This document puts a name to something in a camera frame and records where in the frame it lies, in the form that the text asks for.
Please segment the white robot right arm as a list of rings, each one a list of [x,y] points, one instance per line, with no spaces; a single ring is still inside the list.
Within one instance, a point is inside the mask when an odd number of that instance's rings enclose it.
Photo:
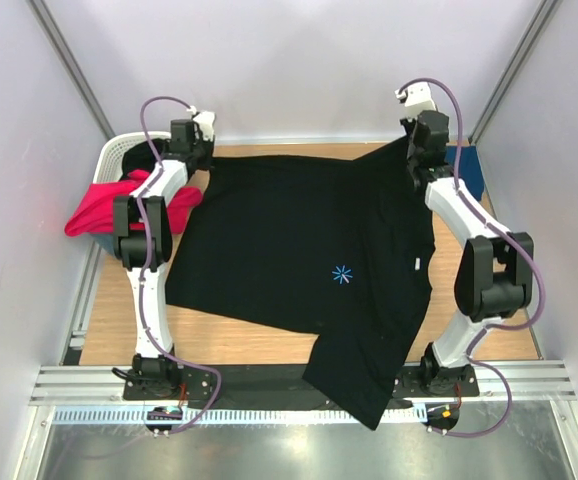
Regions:
[[[528,255],[533,239],[511,233],[481,207],[446,162],[449,117],[423,110],[400,120],[408,142],[407,171],[415,193],[424,197],[462,247],[454,282],[457,311],[444,333],[430,343],[418,367],[418,381],[440,396],[455,383],[470,382],[470,360],[489,331],[532,299],[532,270],[513,245]]]

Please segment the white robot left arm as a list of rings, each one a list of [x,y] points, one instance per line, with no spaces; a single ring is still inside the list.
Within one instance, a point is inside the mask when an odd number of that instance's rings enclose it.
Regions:
[[[214,124],[215,114],[209,111],[173,120],[163,150],[145,132],[155,166],[130,194],[113,200],[114,253],[130,280],[138,327],[126,383],[147,387],[162,400],[173,398],[181,387],[166,318],[165,273],[173,250],[167,207],[195,171],[210,167]]]

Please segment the black t-shirt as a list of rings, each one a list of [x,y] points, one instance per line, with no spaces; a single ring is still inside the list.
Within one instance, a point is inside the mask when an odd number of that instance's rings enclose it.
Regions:
[[[376,429],[432,293],[432,215],[407,150],[215,157],[167,303],[314,334],[304,380]]]

